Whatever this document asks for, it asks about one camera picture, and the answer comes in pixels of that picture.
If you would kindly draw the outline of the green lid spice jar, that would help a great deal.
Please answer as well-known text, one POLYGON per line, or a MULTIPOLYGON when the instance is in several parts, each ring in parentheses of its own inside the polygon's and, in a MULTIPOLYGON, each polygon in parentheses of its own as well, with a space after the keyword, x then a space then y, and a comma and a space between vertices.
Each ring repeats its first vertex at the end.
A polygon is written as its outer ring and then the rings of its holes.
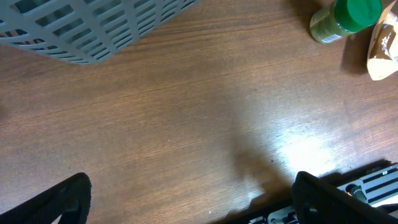
POLYGON ((310 33, 317 42, 330 44, 374 25, 382 10, 381 0, 335 0, 314 13, 310 33))

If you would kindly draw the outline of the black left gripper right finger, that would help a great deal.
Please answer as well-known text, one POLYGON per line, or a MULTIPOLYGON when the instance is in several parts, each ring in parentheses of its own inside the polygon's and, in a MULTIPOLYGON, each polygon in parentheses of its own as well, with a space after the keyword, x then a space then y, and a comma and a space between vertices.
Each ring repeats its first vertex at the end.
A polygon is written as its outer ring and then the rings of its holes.
POLYGON ((296 176, 292 198, 301 224, 397 224, 396 217, 305 171, 296 176))

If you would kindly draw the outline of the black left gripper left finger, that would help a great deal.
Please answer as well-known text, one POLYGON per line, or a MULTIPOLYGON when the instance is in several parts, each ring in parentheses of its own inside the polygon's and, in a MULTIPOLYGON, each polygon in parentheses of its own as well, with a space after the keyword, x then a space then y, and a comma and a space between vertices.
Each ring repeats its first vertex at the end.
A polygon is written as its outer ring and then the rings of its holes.
POLYGON ((1 223, 85 224, 90 206, 90 178, 80 172, 1 214, 1 223))

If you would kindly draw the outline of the glutinous rice bag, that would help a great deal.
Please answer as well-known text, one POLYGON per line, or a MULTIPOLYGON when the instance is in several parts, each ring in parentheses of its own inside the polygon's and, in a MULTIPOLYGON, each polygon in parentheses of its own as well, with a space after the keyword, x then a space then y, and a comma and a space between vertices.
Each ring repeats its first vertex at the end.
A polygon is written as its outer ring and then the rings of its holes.
POLYGON ((385 8, 373 29, 366 66, 374 81, 397 71, 397 0, 385 8))

